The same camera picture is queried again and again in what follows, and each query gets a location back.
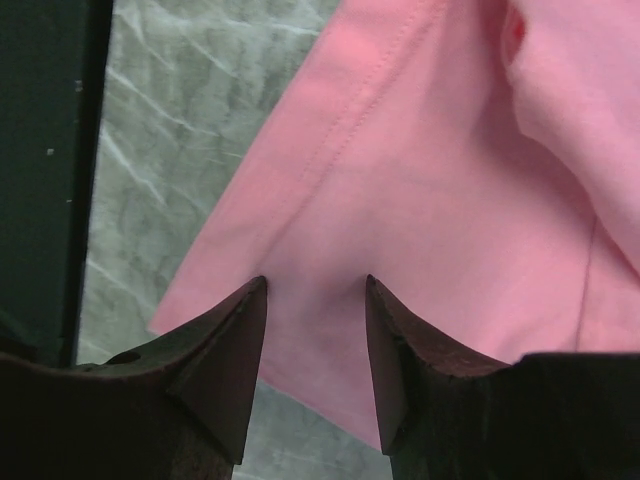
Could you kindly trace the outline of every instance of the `stitching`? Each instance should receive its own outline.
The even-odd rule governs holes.
[[[584,314],[587,306],[587,296],[589,290],[589,280],[591,279],[591,263],[593,260],[593,246],[596,239],[596,230],[598,225],[598,217],[593,219],[593,226],[591,227],[591,240],[589,241],[589,253],[587,255],[587,265],[584,272],[584,287],[582,289],[582,299],[580,300],[580,311],[578,313],[578,324],[576,326],[576,343],[575,351],[580,349],[580,341],[582,333],[584,331]]]
[[[392,54],[395,53],[395,51],[398,49],[399,44],[401,43],[401,40],[404,37],[406,31],[411,26],[411,24],[415,21],[415,19],[418,17],[418,13],[421,11],[421,9],[424,7],[424,5],[426,3],[428,3],[428,2],[430,2],[430,1],[433,1],[433,0],[420,0],[417,3],[416,7],[413,9],[411,14],[407,18],[407,20],[400,27],[400,29],[398,31],[398,34],[395,36],[395,38],[391,42],[391,46],[389,47],[387,52],[383,55],[383,57],[380,60],[380,62],[375,66],[373,71],[368,75],[368,77],[364,80],[364,82],[358,88],[356,94],[353,96],[354,99],[358,99],[362,95],[363,90],[372,83],[373,79],[376,77],[378,72],[390,62],[390,58],[391,58]],[[438,18],[440,18],[440,15],[442,14],[442,11],[444,10],[444,4],[445,3],[446,3],[446,0],[440,0],[436,4],[436,6],[434,7],[433,15],[432,15],[432,17],[430,19],[430,22],[429,22],[428,26],[431,26]],[[426,34],[426,29],[425,29],[425,31],[422,32],[422,34],[420,36],[422,37],[425,34]],[[380,101],[384,98],[385,94],[387,93],[388,87],[391,84],[393,84],[393,82],[395,81],[396,77],[400,73],[399,71],[400,71],[400,69],[396,70],[396,72],[393,73],[393,75],[391,76],[389,81],[386,82],[386,84],[383,85],[379,89],[378,95],[374,98],[373,103],[371,103],[371,105],[369,105],[367,107],[367,109],[360,116],[360,118],[358,119],[356,124],[351,128],[351,133],[345,139],[345,141],[342,143],[342,145],[339,147],[339,149],[335,153],[335,155],[328,162],[326,168],[321,173],[321,176],[320,176],[319,180],[316,182],[316,185],[312,187],[312,191],[301,202],[300,207],[294,213],[291,214],[291,216],[285,222],[285,224],[282,227],[280,227],[279,231],[276,232],[276,234],[273,236],[273,239],[269,242],[268,247],[265,249],[264,253],[260,256],[259,260],[256,262],[256,269],[258,271],[260,271],[260,269],[262,268],[261,267],[262,263],[264,263],[266,257],[269,255],[269,253],[273,249],[273,247],[276,244],[276,242],[286,234],[286,232],[288,231],[289,227],[293,224],[293,222],[301,215],[301,213],[306,209],[306,207],[315,198],[315,196],[318,193],[318,190],[324,184],[325,180],[329,177],[329,174],[333,170],[333,167],[335,166],[335,164],[339,160],[339,158],[342,155],[342,153],[344,152],[344,150],[346,150],[346,148],[349,146],[349,144],[351,143],[353,138],[356,136],[356,134],[360,130],[360,127],[364,124],[364,122],[371,115],[373,110],[375,110],[375,108],[378,106]],[[307,174],[307,172],[308,172],[309,168],[311,167],[312,163],[316,160],[316,158],[320,154],[320,152],[323,149],[323,147],[326,146],[327,142],[329,141],[329,138],[334,133],[334,131],[336,130],[337,126],[344,120],[344,118],[345,118],[345,116],[346,116],[346,114],[347,114],[347,112],[349,110],[349,107],[352,104],[353,104],[353,101],[346,102],[345,106],[340,111],[340,114],[332,122],[332,124],[329,127],[329,130],[327,131],[327,134],[325,135],[325,137],[322,140],[322,142],[314,150],[314,152],[311,155],[311,157],[309,157],[308,160],[306,161],[305,166],[304,166],[304,168],[302,170],[302,173],[298,177],[298,181],[300,181]],[[270,215],[269,223],[273,222],[274,219],[280,214],[280,212],[282,211],[282,208],[284,207],[284,205],[287,202],[287,200],[288,200],[287,196],[283,195],[282,200],[278,204],[278,207]],[[256,234],[256,236],[254,237],[254,244],[259,243],[260,240],[264,237],[265,230],[266,230],[266,228],[263,228],[263,229],[260,230],[260,232],[258,234]]]

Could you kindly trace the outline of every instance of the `folded cloth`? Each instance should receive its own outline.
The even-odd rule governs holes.
[[[467,346],[640,350],[640,2],[344,0],[151,322],[269,281],[260,376],[379,445],[366,275]]]

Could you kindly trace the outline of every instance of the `pink garment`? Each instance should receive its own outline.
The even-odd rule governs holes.
[[[503,361],[640,350],[640,2],[344,0],[151,327],[269,280],[260,375],[378,446],[371,273]]]

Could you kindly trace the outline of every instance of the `marble surface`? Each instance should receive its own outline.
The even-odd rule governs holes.
[[[338,0],[117,0],[78,361],[151,338],[160,298]],[[248,480],[389,479],[388,461],[258,385]]]

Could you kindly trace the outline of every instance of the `pink cloth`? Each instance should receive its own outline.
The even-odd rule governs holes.
[[[260,375],[379,444],[365,276],[503,361],[640,350],[640,2],[344,0],[151,327],[269,280]]]

